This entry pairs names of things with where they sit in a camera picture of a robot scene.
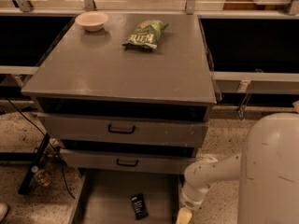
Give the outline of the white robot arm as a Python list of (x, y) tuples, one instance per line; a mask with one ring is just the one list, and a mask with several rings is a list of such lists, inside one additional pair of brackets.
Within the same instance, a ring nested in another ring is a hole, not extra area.
[(239, 182), (238, 224), (299, 224), (299, 115), (257, 121), (242, 152), (222, 161), (197, 161), (184, 172), (176, 224), (189, 224), (217, 182)]

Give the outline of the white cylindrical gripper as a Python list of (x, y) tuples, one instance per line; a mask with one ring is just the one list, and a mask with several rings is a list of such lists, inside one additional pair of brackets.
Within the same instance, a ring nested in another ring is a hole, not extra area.
[(190, 210), (197, 210), (203, 203), (208, 189), (195, 189), (189, 184), (184, 184), (179, 200), (183, 206), (178, 210), (176, 224), (189, 224), (192, 219), (192, 212)]

